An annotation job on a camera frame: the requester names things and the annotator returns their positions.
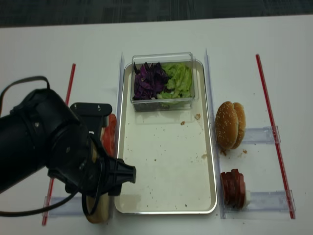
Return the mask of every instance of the metal tray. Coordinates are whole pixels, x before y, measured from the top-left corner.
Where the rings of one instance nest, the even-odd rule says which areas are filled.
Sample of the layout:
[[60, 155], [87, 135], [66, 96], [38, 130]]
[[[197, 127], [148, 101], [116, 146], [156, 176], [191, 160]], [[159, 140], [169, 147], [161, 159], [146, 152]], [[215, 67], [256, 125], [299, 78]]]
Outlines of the metal tray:
[[123, 184], [114, 200], [121, 213], [206, 214], [216, 207], [204, 71], [200, 61], [195, 64], [199, 99], [183, 111], [135, 112], [130, 101], [132, 65], [124, 70], [117, 157], [135, 165], [137, 177], [135, 184]]

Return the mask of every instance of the red stick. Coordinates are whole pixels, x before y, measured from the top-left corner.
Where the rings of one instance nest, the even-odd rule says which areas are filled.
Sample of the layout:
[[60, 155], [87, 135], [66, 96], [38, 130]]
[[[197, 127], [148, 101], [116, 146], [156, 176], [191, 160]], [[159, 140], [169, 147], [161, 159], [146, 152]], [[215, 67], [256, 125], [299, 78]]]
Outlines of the red stick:
[[[70, 92], [72, 90], [75, 68], [76, 68], [76, 64], [73, 64], [72, 65], [72, 71], [70, 72], [70, 77], [69, 77], [69, 83], [68, 83], [68, 88], [67, 88], [67, 97], [65, 99], [65, 104], [67, 104], [67, 105], [69, 102]], [[54, 179], [51, 178], [50, 182], [49, 182], [47, 200], [45, 201], [45, 207], [50, 205], [50, 200], [51, 200], [51, 196], [52, 196], [52, 189], [53, 189], [53, 182], [54, 182]], [[47, 224], [47, 220], [48, 220], [48, 212], [45, 212], [43, 215], [42, 226], [45, 226]]]
[[[263, 73], [263, 68], [262, 68], [262, 64], [261, 64], [260, 55], [256, 54], [255, 57], [256, 57], [257, 64], [258, 64], [258, 68], [259, 68], [259, 73], [260, 73], [261, 82], [262, 82], [262, 86], [263, 86], [263, 91], [264, 91], [266, 105], [268, 107], [268, 115], [269, 115], [270, 124], [271, 124], [272, 127], [275, 127], [276, 125], [275, 125], [275, 121], [274, 121], [272, 108], [271, 108], [270, 102], [269, 102], [268, 89], [267, 89], [266, 83], [265, 83], [265, 78], [264, 78], [264, 73]], [[277, 135], [276, 131], [273, 130], [273, 136], [274, 136], [275, 140], [276, 140], [276, 137], [277, 137], [276, 135]], [[282, 173], [284, 188], [285, 188], [285, 191], [286, 191], [286, 197], [287, 197], [287, 202], [288, 202], [288, 206], [289, 206], [290, 218], [291, 219], [295, 219], [295, 213], [294, 213], [293, 204], [291, 202], [291, 195], [290, 195], [287, 175], [286, 175], [286, 171], [285, 171], [285, 167], [284, 167], [283, 156], [282, 156], [282, 152], [281, 152], [281, 149], [280, 149], [280, 144], [279, 143], [275, 143], [275, 147], [276, 147], [276, 152], [277, 152], [277, 156], [278, 156], [278, 162], [279, 162], [279, 166], [280, 166], [280, 171]]]

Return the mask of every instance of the tomato slice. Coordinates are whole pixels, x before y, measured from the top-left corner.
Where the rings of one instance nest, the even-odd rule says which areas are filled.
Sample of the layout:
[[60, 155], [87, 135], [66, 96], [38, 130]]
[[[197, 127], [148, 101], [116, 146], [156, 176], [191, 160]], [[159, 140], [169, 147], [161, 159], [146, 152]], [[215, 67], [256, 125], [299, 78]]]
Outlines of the tomato slice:
[[103, 135], [101, 137], [101, 142], [106, 150], [107, 154], [111, 157], [114, 156], [114, 139], [115, 139], [115, 129], [116, 129], [116, 116], [114, 114], [109, 115], [109, 125], [104, 128]]

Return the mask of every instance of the white table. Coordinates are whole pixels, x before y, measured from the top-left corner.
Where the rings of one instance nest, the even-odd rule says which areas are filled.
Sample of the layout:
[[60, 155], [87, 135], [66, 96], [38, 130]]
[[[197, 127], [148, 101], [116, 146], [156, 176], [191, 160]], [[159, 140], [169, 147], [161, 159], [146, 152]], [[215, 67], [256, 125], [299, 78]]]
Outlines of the white table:
[[[163, 23], [125, 23], [0, 29], [0, 87], [45, 75], [65, 99], [72, 63], [76, 63], [70, 104], [108, 102], [103, 93], [116, 91], [121, 51], [125, 63], [135, 54], [191, 51], [203, 58], [208, 49], [211, 76], [229, 76], [261, 56], [268, 92], [280, 129], [281, 149], [296, 203], [296, 220], [220, 220], [211, 215], [131, 216], [115, 213], [108, 225], [92, 225], [84, 217], [49, 219], [41, 215], [1, 218], [5, 234], [312, 234], [313, 187], [310, 151], [313, 125], [313, 16], [221, 19]], [[43, 83], [12, 88], [3, 114]], [[0, 195], [0, 210], [41, 207], [46, 196], [43, 169]], [[64, 191], [57, 184], [54, 191]]]

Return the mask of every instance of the purple cabbage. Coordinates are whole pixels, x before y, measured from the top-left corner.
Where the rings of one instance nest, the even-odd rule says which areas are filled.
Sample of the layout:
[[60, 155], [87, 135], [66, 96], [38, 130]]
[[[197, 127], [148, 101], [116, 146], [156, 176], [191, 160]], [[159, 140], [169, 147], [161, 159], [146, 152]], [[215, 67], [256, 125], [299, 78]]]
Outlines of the purple cabbage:
[[133, 100], [157, 98], [157, 94], [166, 89], [168, 75], [162, 69], [160, 62], [148, 65], [145, 63], [138, 70], [134, 63], [135, 82]]

